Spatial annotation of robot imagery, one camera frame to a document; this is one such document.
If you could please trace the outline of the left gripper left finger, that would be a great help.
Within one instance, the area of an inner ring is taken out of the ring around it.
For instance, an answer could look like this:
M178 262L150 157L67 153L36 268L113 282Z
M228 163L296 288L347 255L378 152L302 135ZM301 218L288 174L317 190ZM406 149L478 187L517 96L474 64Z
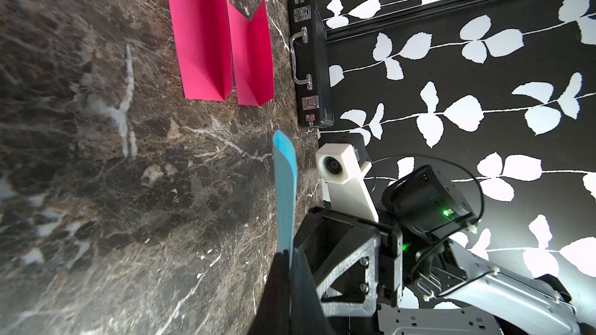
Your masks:
M290 334L290 256L276 253L248 334Z

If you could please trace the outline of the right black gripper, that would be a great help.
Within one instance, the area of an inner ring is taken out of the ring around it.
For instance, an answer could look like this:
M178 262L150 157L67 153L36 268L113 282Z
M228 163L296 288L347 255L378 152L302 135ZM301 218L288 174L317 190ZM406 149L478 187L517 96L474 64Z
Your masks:
M397 225L314 207L294 246L306 255L325 316L371 317L378 305L400 302L404 244Z

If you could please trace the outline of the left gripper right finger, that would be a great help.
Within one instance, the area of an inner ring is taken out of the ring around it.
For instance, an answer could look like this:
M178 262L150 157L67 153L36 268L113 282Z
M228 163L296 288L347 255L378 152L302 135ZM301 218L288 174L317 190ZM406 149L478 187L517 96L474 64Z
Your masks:
M293 250L292 334L335 334L324 315L307 258Z

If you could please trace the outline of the pink square paper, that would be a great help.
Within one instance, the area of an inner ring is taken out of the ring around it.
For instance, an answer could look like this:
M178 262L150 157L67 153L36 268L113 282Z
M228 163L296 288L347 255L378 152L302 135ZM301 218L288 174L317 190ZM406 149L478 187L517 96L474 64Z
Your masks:
M186 99L223 102L233 89L227 0L169 0Z
M265 2L249 20L231 3L228 18L237 102L262 106L275 98L272 42Z

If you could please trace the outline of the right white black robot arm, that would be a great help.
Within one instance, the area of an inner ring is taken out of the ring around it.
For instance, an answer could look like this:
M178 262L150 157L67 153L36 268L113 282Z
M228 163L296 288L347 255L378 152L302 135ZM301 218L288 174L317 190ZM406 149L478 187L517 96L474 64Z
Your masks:
M463 303L457 314L401 310L410 333L579 334L571 299L552 275L528 279L453 241L479 216L452 184L425 165L390 185L382 210L370 203L366 165L350 170L327 157L319 167L336 210L314 208L294 240L306 255L324 323L360 320L376 333L380 304L397 307L408 283L428 300Z

